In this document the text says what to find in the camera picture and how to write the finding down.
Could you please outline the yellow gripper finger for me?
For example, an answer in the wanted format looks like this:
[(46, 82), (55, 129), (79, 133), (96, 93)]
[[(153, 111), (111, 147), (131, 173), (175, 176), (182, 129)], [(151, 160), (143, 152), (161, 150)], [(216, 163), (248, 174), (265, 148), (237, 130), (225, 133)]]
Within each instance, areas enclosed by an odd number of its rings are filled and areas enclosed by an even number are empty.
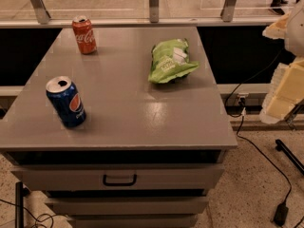
[(270, 26), (266, 27), (262, 31), (262, 35), (269, 39), (284, 39), (287, 30), (287, 21), (289, 19), (290, 13), (286, 13), (279, 17), (276, 22), (273, 22)]
[(272, 77), (260, 120), (265, 124), (276, 124), (304, 99), (304, 59), (295, 58), (288, 65), (279, 63)]

